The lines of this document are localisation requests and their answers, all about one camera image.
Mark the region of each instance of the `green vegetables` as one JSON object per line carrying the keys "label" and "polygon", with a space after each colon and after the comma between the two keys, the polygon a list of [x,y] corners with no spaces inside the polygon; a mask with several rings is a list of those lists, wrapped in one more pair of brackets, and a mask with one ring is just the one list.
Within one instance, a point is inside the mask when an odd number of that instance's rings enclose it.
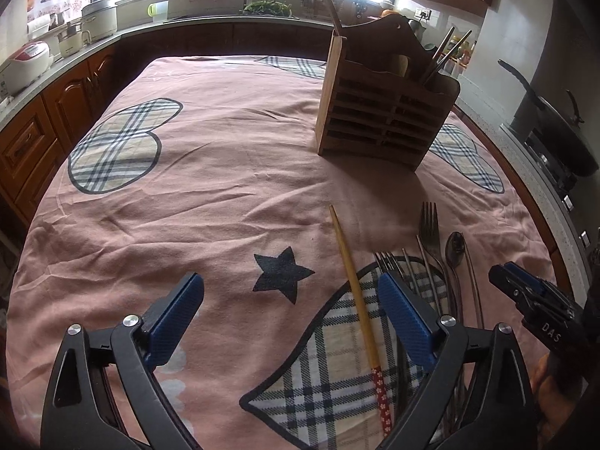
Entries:
{"label": "green vegetables", "polygon": [[292,6],[275,0],[255,1],[244,8],[244,15],[274,15],[275,17],[291,17]]}

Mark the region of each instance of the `chopstick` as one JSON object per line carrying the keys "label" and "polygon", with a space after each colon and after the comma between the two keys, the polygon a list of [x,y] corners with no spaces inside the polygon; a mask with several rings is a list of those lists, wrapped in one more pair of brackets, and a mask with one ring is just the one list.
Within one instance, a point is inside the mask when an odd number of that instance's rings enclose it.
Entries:
{"label": "chopstick", "polygon": [[356,304],[356,312],[358,313],[358,322],[361,325],[362,338],[364,339],[365,347],[367,348],[367,359],[371,366],[371,375],[377,393],[377,407],[379,408],[383,436],[387,437],[392,431],[392,420],[389,412],[388,395],[386,394],[385,383],[383,381],[381,362],[379,361],[379,353],[377,353],[377,344],[375,343],[375,336],[373,335],[371,321],[369,320],[367,305],[365,305],[365,300],[362,297],[361,284],[358,282],[356,268],[346,244],[344,232],[341,229],[340,221],[335,214],[335,209],[332,204],[329,205],[329,214],[331,215],[331,221],[334,224],[335,238],[340,247],[341,259],[344,262],[344,268],[346,269],[346,275],[348,276],[348,282],[350,283],[350,290],[352,291],[352,296],[354,297],[354,302]]}
{"label": "chopstick", "polygon": [[435,69],[435,67],[437,65],[437,60],[442,55],[442,52],[444,52],[444,49],[446,48],[446,44],[450,40],[450,37],[452,37],[454,30],[455,30],[455,27],[451,27],[450,30],[448,30],[448,33],[444,37],[444,40],[440,43],[440,46],[437,48],[436,53],[433,54],[433,57],[431,58],[431,62],[427,65],[425,72],[420,77],[419,84],[423,84],[425,82],[425,79],[427,79],[427,77],[431,74],[431,71],[433,71],[433,69]]}
{"label": "chopstick", "polygon": [[471,33],[472,33],[472,30],[469,30],[465,35],[463,35],[463,37],[456,43],[456,45],[450,49],[450,52],[443,57],[443,59],[439,62],[439,64],[435,67],[435,69],[433,71],[431,71],[431,74],[427,78],[425,78],[425,81],[423,82],[423,84],[426,84],[427,81],[429,81],[431,78],[433,78],[437,74],[437,71],[439,71],[440,69],[442,69],[444,67],[446,62],[448,62],[448,59],[450,59],[452,57],[452,55],[458,50],[458,48],[463,44],[463,42],[465,40],[467,40],[467,37],[469,37],[469,35],[471,35]]}

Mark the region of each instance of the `frying pan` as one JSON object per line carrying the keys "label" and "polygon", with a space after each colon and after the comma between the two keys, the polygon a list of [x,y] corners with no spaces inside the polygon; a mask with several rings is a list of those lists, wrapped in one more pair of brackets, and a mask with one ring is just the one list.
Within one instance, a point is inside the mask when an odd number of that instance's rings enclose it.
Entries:
{"label": "frying pan", "polygon": [[539,96],[525,77],[510,64],[503,60],[499,60],[498,64],[519,80],[527,92],[527,97],[536,107],[538,136],[548,151],[577,176],[591,176],[596,172],[598,163],[578,135],[579,124],[584,121],[579,116],[579,108],[573,93],[569,90],[566,91],[571,98],[575,112],[574,116],[569,116],[557,111],[543,97]]}

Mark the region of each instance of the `spoon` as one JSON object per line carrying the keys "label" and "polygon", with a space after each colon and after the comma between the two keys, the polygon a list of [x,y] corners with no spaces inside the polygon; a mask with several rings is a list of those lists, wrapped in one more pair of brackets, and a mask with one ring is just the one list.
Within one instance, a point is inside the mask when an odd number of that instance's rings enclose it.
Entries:
{"label": "spoon", "polygon": [[453,231],[446,242],[446,263],[452,271],[454,284],[456,286],[455,301],[457,302],[458,321],[463,323],[463,295],[461,293],[460,279],[456,274],[456,268],[463,261],[465,243],[463,234],[459,231]]}

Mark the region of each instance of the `black star print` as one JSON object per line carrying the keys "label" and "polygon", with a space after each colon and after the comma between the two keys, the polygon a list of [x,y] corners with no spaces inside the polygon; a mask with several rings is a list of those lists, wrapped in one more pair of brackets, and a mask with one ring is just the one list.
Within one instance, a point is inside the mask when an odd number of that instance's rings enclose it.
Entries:
{"label": "black star print", "polygon": [[286,248],[277,257],[254,254],[256,262],[263,270],[253,291],[274,291],[283,293],[293,304],[298,297],[298,281],[314,274],[314,270],[296,265],[292,247]]}

